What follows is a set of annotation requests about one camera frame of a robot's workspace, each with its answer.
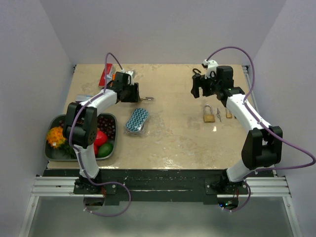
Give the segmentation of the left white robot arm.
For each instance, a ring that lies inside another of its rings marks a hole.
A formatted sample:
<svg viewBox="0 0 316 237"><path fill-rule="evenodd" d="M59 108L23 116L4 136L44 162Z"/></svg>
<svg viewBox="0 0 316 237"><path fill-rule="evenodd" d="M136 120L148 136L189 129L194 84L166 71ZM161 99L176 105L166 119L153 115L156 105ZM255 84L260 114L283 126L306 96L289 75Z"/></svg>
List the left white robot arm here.
<svg viewBox="0 0 316 237"><path fill-rule="evenodd" d="M75 151L80 175L87 178L85 188L92 194L102 189L102 181L97 177L99 166L94 153L97 136L97 119L108 107L118 103L138 103L139 84L133 81L134 72L116 72L114 80L90 99L68 105L63 136Z"/></svg>

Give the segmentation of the astronaut keychain with keys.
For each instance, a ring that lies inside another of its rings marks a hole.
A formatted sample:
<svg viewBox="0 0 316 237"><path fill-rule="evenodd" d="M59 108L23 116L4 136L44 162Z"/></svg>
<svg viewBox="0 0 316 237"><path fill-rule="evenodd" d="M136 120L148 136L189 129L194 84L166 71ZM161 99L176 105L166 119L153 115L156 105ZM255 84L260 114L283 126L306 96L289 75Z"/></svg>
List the astronaut keychain with keys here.
<svg viewBox="0 0 316 237"><path fill-rule="evenodd" d="M220 112L219 108L217 108L216 117L218 118L218 120L219 120L220 122L222 122L221 112Z"/></svg>

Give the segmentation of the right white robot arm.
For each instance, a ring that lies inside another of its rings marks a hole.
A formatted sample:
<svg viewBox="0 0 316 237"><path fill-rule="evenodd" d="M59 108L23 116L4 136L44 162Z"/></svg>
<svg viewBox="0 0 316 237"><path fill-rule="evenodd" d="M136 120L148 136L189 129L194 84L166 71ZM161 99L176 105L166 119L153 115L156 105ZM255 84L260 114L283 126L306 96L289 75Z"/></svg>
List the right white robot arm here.
<svg viewBox="0 0 316 237"><path fill-rule="evenodd" d="M247 132L241 150L241 160L225 170L220 189L231 194L248 174L257 168L269 168L281 161L282 142L272 134L283 136L279 126L271 126L247 102L244 91L234 86L234 71L231 66L207 67L205 75L192 76L191 94L199 96L216 95L226 109L233 113Z"/></svg>

